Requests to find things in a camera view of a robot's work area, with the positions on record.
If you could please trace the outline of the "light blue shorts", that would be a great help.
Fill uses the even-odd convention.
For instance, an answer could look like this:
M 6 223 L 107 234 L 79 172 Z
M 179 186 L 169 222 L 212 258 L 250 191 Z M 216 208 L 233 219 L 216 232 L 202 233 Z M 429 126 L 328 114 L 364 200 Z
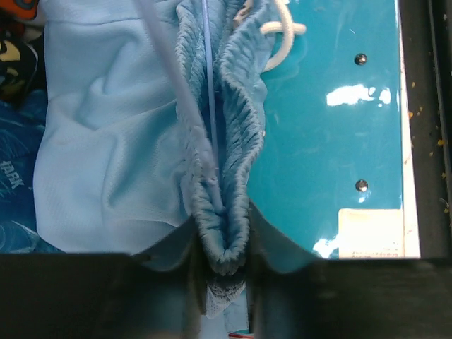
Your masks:
M 137 254 L 194 218 L 213 269 L 206 316 L 244 289 L 247 182 L 263 147 L 267 89 L 306 28 L 285 1 L 200 1 L 208 123 L 225 207 L 191 215 L 176 97 L 135 1 L 42 1 L 49 103 L 34 173 L 37 232 L 73 253 Z

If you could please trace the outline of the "light blue wire hanger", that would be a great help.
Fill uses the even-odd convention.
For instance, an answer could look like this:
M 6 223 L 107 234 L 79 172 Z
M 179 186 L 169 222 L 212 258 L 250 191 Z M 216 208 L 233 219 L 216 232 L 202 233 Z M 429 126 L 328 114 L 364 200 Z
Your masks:
M 208 123 L 207 68 L 213 61 L 206 57 L 202 4 L 200 1 L 175 4 L 175 42 L 170 42 L 170 30 L 164 25 L 162 4 L 135 1 L 134 5 L 176 97 L 177 128 L 186 169 L 181 180 L 184 206 L 191 215 L 202 212 L 222 215 L 225 207 L 211 142 L 214 128 Z

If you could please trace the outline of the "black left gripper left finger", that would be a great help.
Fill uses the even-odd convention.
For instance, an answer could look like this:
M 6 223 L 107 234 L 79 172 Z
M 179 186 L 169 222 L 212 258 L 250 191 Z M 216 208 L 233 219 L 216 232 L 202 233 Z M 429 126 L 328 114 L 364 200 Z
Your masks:
M 198 229 L 189 218 L 136 257 L 129 300 L 130 338 L 197 338 L 206 284 Z

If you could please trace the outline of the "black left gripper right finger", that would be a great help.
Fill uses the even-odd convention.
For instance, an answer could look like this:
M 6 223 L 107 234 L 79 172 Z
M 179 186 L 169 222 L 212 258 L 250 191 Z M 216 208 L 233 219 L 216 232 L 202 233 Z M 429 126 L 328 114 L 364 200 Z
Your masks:
M 246 293 L 255 338 L 313 338 L 315 288 L 309 266 L 318 260 L 249 205 Z

